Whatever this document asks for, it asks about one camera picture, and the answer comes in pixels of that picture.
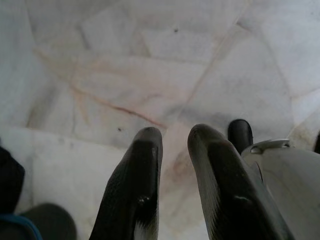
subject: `dark fabric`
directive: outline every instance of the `dark fabric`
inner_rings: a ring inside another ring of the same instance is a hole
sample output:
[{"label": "dark fabric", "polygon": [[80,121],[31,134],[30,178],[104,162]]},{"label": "dark fabric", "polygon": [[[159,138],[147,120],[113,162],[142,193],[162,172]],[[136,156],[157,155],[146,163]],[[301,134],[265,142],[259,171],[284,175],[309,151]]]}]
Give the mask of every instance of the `dark fabric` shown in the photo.
[{"label": "dark fabric", "polygon": [[40,231],[43,240],[76,240],[76,225],[63,208],[46,203],[22,214]]},{"label": "dark fabric", "polygon": [[0,214],[13,213],[24,183],[25,169],[0,146]]},{"label": "dark fabric", "polygon": [[0,221],[1,240],[36,240],[31,230],[19,224]]}]

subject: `dark shoe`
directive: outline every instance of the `dark shoe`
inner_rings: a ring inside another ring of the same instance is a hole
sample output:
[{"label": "dark shoe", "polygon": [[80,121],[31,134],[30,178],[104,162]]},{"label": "dark shoe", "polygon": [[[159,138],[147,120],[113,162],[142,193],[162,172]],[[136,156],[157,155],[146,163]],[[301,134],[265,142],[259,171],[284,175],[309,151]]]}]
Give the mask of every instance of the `dark shoe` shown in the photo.
[{"label": "dark shoe", "polygon": [[228,127],[228,140],[241,154],[243,150],[254,142],[250,124],[243,119],[233,120]]},{"label": "dark shoe", "polygon": [[316,138],[316,142],[314,145],[314,152],[320,154],[320,132],[318,133],[318,137]]}]

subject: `white marble tile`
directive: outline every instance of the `white marble tile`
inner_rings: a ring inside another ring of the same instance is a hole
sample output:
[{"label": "white marble tile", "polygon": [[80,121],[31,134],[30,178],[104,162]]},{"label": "white marble tile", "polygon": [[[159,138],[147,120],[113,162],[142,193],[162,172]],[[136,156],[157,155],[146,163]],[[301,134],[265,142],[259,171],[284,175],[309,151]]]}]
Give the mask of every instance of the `white marble tile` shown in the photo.
[{"label": "white marble tile", "polygon": [[245,0],[130,0],[152,57],[208,63]]},{"label": "white marble tile", "polygon": [[205,70],[202,64],[90,52],[64,64],[41,57],[65,86],[38,103],[50,110],[35,109],[28,126],[121,147],[143,127],[164,131]]},{"label": "white marble tile", "polygon": [[292,97],[320,88],[320,2],[255,0],[238,24],[269,47]]},{"label": "white marble tile", "polygon": [[190,129],[177,121],[163,137],[160,225],[179,240],[208,238],[196,173],[187,148]]},{"label": "white marble tile", "polygon": [[0,122],[25,126],[34,103],[51,87],[52,76],[32,52],[21,54],[8,68],[2,67]]},{"label": "white marble tile", "polygon": [[50,54],[51,57],[56,57],[56,65],[64,65],[67,61],[87,51],[88,48],[82,32],[78,27],[74,27],[60,32],[56,37],[37,44],[35,52],[42,57],[43,61],[49,61],[50,59],[45,59],[41,52]]},{"label": "white marble tile", "polygon": [[255,142],[285,138],[293,128],[288,87],[269,48],[235,25],[180,119],[225,133],[238,118],[249,121]]},{"label": "white marble tile", "polygon": [[295,147],[313,151],[317,136],[320,132],[319,119],[320,108],[315,110],[308,118],[291,131],[288,138]]},{"label": "white marble tile", "polygon": [[123,2],[93,15],[79,29],[90,50],[125,56],[149,55],[137,21]]},{"label": "white marble tile", "polygon": [[34,41],[24,1],[0,2],[0,123],[23,126],[47,73],[33,56]]},{"label": "white marble tile", "polygon": [[25,128],[0,126],[1,146],[25,170],[20,199],[15,212],[22,213],[33,207],[33,159],[35,156],[32,131]]},{"label": "white marble tile", "polygon": [[116,0],[26,0],[31,28],[40,43],[107,8]]},{"label": "white marble tile", "polygon": [[65,208],[78,239],[89,239],[107,181],[125,150],[36,131],[34,149],[34,204]]},{"label": "white marble tile", "polygon": [[145,28],[141,31],[152,57],[209,63],[215,47],[211,34],[199,34],[178,28],[164,30]]},{"label": "white marble tile", "polygon": [[292,98],[293,120],[300,125],[320,107],[320,89]]}]

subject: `black shoe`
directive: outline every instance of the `black shoe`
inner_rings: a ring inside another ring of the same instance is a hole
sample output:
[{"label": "black shoe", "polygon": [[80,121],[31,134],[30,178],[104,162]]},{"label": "black shoe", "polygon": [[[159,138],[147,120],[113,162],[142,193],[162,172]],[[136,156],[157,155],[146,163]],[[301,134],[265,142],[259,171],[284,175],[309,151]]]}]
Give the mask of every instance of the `black shoe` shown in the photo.
[{"label": "black shoe", "polygon": [[320,132],[318,133],[318,137],[316,138],[316,142],[315,142],[313,151],[317,154],[320,154]]},{"label": "black shoe", "polygon": [[233,120],[228,127],[228,140],[241,154],[243,150],[254,142],[250,124],[243,119]]}]

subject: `blue strap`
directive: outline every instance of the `blue strap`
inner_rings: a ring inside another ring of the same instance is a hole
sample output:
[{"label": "blue strap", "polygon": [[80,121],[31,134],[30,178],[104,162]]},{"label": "blue strap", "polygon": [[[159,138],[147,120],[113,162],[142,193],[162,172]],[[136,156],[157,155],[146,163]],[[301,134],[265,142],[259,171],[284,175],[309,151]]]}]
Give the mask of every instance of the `blue strap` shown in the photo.
[{"label": "blue strap", "polygon": [[28,218],[24,216],[17,216],[13,214],[0,214],[0,221],[19,224],[21,226],[27,227],[28,229],[32,230],[36,240],[43,240],[38,228],[33,224],[32,221],[30,221]]}]

